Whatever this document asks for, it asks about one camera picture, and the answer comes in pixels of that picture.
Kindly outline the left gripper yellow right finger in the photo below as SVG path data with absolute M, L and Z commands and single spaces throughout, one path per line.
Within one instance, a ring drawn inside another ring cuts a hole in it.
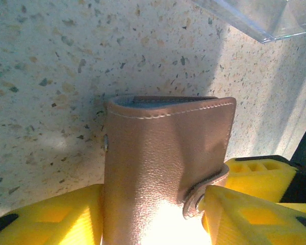
M 202 225 L 212 244 L 306 244 L 306 213 L 210 185 Z

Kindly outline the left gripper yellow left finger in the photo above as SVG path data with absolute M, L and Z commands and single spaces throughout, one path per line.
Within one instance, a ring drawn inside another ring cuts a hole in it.
M 0 244 L 101 244 L 103 185 L 94 184 L 0 217 Z

